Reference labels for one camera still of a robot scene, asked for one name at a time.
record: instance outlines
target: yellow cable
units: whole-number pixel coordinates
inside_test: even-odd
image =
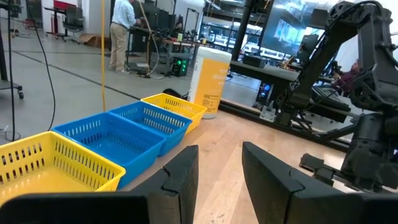
[[[105,0],[101,0],[101,93],[102,93],[102,105],[104,111],[106,111],[105,101]]]

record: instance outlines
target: monitor screen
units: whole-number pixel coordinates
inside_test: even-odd
[[[262,47],[296,55],[314,8],[313,1],[275,0],[262,39]]]

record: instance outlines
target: label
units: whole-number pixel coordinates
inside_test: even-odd
[[[204,58],[201,62],[198,84],[192,98],[194,103],[207,108],[207,114],[215,114],[218,111],[228,70],[229,63],[226,62],[217,62],[208,58]]]

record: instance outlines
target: office chair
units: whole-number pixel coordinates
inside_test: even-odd
[[[66,42],[67,40],[71,40],[72,42],[80,44],[80,41],[75,34],[83,30],[83,21],[85,20],[83,17],[83,9],[75,6],[68,6],[65,15],[66,18],[63,22],[63,26],[73,35],[62,37],[63,41]]]

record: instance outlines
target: khaki pants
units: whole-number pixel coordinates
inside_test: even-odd
[[[127,50],[126,34],[127,29],[125,27],[115,23],[111,24],[112,52],[109,67],[119,72],[124,71]]]

